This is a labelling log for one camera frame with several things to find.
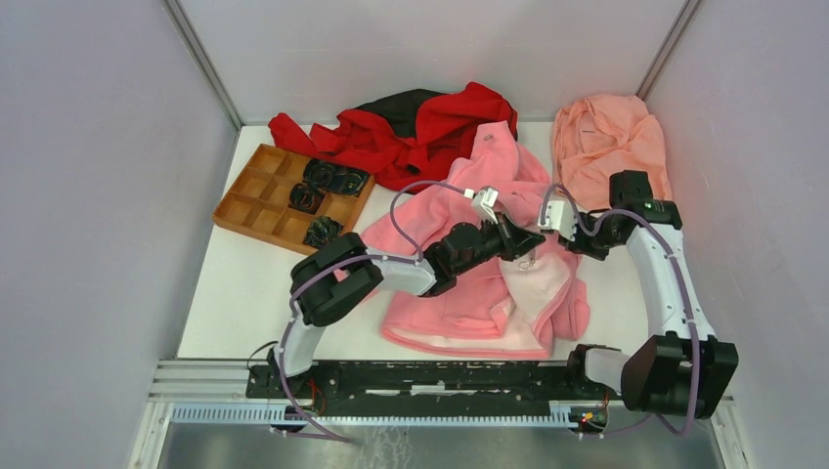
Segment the pink jacket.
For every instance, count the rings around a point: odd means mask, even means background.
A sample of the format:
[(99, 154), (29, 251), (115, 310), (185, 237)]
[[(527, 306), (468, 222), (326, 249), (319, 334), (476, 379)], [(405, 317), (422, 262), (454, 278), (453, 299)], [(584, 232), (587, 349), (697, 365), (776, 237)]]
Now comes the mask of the pink jacket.
[[(504, 122), (482, 124), (472, 153), (454, 161), (448, 186), (430, 186), (383, 215), (361, 233), (382, 251), (414, 254), (457, 223), (479, 224), (458, 189), (499, 192), (498, 207), (519, 227), (535, 230), (551, 178), (516, 142)], [(455, 288), (433, 298), (398, 292), (380, 327), (387, 340), (427, 353), (510, 360), (544, 360), (557, 339), (575, 341), (590, 317), (588, 289), (577, 278), (580, 256), (552, 235), (514, 262), (499, 258), (471, 270)]]

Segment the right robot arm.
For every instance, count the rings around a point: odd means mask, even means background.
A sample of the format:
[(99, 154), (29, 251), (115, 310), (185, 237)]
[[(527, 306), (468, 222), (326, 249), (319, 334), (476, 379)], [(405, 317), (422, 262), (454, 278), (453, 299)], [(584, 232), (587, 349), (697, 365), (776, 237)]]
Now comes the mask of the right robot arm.
[(719, 340), (695, 296), (684, 258), (676, 204), (655, 197), (644, 171), (609, 179), (609, 206), (577, 211), (568, 251), (604, 260), (623, 246), (632, 257), (648, 320), (648, 338), (631, 355), (600, 345), (579, 345), (568, 357), (567, 391), (588, 399), (603, 385), (629, 410), (662, 417), (708, 419), (739, 364), (734, 344)]

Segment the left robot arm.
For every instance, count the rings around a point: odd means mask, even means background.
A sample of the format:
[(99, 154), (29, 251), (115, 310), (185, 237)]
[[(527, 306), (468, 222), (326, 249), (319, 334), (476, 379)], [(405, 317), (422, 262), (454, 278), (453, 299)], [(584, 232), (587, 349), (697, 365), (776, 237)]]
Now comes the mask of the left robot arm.
[(377, 290), (436, 297), (460, 276), (499, 258), (515, 261), (541, 246), (543, 234), (521, 228), (503, 214), (480, 225), (458, 223), (420, 257), (368, 247), (355, 233), (335, 239), (296, 264), (283, 338), (269, 355), (270, 383), (287, 398), (300, 395), (326, 328)]

